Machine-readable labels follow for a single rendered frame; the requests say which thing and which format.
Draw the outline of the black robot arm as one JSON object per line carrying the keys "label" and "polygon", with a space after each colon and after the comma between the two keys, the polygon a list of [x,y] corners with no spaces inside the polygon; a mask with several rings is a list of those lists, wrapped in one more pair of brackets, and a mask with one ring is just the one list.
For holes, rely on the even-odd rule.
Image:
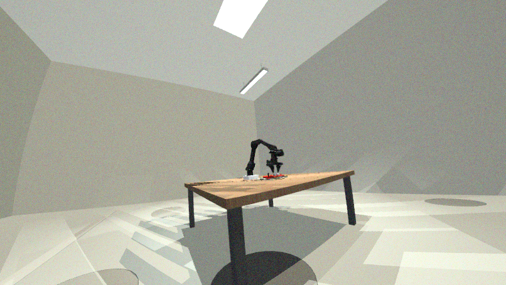
{"label": "black robot arm", "polygon": [[250,161],[248,162],[247,167],[245,169],[247,171],[247,176],[254,176],[253,171],[252,171],[252,170],[254,170],[254,167],[255,167],[254,157],[255,157],[255,153],[256,153],[256,148],[258,147],[258,145],[260,143],[267,146],[271,150],[269,153],[271,153],[272,158],[277,157],[277,156],[278,157],[284,156],[284,151],[282,149],[278,150],[277,146],[275,146],[273,144],[269,144],[268,142],[265,142],[262,139],[252,141],[251,142],[252,149],[251,149],[251,154],[250,154]]}

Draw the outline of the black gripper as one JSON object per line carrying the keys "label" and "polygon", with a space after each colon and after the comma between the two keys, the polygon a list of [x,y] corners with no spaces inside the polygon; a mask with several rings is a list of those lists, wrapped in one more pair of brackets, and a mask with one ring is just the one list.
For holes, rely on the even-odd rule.
{"label": "black gripper", "polygon": [[274,172],[274,166],[273,165],[277,165],[277,172],[279,172],[279,170],[281,169],[281,165],[283,165],[283,163],[279,163],[277,161],[277,157],[273,157],[271,158],[272,160],[272,163],[267,163],[266,166],[270,167],[270,169],[272,170],[272,172]]}

